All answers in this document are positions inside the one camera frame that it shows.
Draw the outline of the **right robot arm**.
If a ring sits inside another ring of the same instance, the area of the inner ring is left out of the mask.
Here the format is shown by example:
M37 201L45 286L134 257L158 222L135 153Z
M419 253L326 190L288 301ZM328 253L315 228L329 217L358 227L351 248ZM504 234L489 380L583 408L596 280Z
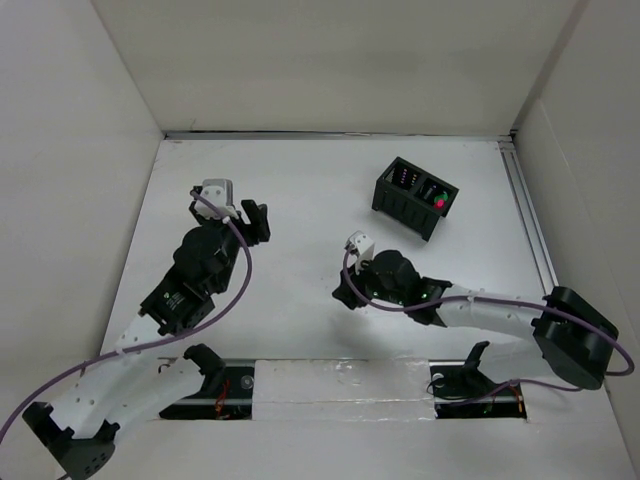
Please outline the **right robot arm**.
M425 277L397 250L345 262L333 296L351 310L371 306L424 326L515 338L506 351L488 340L471 348L464 365L441 382L458 398L549 373L569 391L597 390L612 373L609 363L618 347L618 328L568 287L554 287L539 300L489 294Z

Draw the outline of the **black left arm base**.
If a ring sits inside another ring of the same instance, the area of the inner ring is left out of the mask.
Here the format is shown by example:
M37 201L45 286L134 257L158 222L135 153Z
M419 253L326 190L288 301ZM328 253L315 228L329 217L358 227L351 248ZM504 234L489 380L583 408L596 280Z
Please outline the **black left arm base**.
M51 417L52 412L52 406L33 402L22 413L22 419L70 479L91 478L113 456L120 425L104 421L93 437L80 439L74 437L71 427L61 429Z

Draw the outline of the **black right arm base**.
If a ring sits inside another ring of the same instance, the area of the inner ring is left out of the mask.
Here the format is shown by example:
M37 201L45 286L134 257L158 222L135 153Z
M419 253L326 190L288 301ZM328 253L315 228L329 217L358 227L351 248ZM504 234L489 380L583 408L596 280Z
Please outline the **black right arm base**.
M434 397L437 420L526 419L520 384L498 389L479 369L489 341L476 343L462 361L435 361L429 365L426 392Z

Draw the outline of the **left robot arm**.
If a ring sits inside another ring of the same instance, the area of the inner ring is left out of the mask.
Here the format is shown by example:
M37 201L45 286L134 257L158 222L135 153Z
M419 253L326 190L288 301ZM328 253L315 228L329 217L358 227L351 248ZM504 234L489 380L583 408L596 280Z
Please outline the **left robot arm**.
M49 405L48 419L72 443L113 443L133 420L187 393L208 397L222 387L224 360L198 340L211 341L210 328L244 298L248 279L223 309L215 308L238 257L251 268L252 247L269 241L268 207L253 200L235 207L196 194L190 211L197 226L112 350L86 362L86 374Z

